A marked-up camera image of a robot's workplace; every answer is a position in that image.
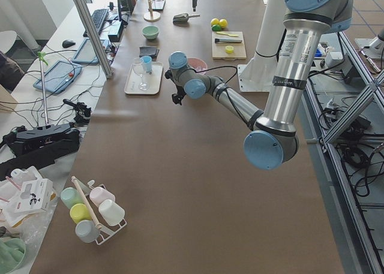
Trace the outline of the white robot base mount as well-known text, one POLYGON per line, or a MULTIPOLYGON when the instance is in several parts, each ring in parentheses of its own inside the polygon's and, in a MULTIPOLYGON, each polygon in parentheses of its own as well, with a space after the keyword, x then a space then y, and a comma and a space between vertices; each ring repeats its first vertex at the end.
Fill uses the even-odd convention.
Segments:
POLYGON ((239 89, 242 92, 268 92, 277 68, 278 50, 284 40, 284 0, 268 0, 254 57, 238 65, 239 89))

